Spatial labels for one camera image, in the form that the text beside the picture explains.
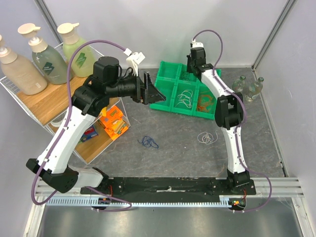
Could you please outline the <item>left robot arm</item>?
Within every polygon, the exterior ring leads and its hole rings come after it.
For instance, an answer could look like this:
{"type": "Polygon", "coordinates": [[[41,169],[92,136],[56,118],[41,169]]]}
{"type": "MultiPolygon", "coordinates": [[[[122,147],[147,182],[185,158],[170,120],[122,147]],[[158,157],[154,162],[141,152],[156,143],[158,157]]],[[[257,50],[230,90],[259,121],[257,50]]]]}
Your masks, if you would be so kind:
{"type": "Polygon", "coordinates": [[[133,73],[122,77],[119,68],[119,60],[110,56],[100,57],[94,63],[92,75],[75,90],[66,118],[46,150],[26,163],[27,168],[60,193],[85,186],[91,186],[97,194],[108,190],[108,181],[102,171],[71,168],[68,161],[84,132],[109,105],[111,98],[130,97],[144,105],[166,100],[149,74],[144,73],[143,78],[133,73]]]}

